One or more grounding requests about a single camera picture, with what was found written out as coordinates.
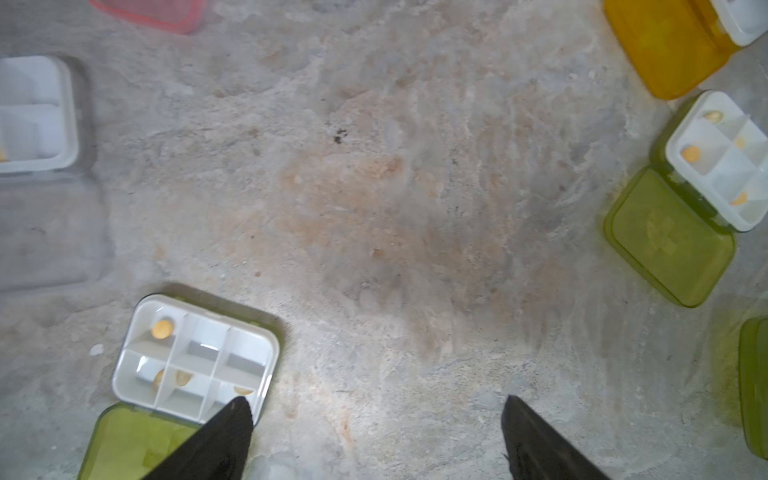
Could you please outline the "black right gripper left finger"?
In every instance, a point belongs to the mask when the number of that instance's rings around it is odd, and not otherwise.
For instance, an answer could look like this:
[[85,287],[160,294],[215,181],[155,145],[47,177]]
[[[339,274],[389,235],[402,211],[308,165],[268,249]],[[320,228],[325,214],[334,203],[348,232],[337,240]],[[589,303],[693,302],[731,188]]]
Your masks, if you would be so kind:
[[250,404],[235,397],[144,479],[240,480],[253,430]]

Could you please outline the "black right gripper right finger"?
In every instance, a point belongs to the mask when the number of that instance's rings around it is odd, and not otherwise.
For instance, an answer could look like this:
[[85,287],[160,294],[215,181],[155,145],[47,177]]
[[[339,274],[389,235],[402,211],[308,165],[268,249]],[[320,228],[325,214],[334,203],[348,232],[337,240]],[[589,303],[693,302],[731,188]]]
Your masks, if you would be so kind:
[[507,398],[501,430],[515,480],[609,479],[518,396]]

